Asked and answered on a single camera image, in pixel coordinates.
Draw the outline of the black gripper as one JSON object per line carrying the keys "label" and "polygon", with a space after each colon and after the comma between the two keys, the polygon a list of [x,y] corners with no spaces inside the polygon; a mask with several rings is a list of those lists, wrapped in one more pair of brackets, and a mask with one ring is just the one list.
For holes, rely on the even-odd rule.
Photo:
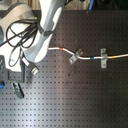
{"label": "black gripper", "polygon": [[[35,64],[30,65],[30,69],[31,69],[31,72],[33,74],[38,74],[39,73],[39,69]],[[19,83],[23,83],[24,80],[25,80],[25,64],[21,63],[21,70],[20,71],[7,70],[6,71],[6,80],[8,82],[13,82],[12,83],[12,88],[13,88],[16,96],[19,99],[23,99],[24,98],[24,93],[23,93]]]}

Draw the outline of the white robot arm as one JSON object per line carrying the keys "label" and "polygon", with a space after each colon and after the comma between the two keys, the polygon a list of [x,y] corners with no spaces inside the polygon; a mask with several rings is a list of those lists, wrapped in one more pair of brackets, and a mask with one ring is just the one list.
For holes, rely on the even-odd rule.
{"label": "white robot arm", "polygon": [[15,3],[0,18],[0,61],[7,71],[36,75],[36,63],[47,54],[65,0],[39,0],[41,18],[36,19],[25,3]]}

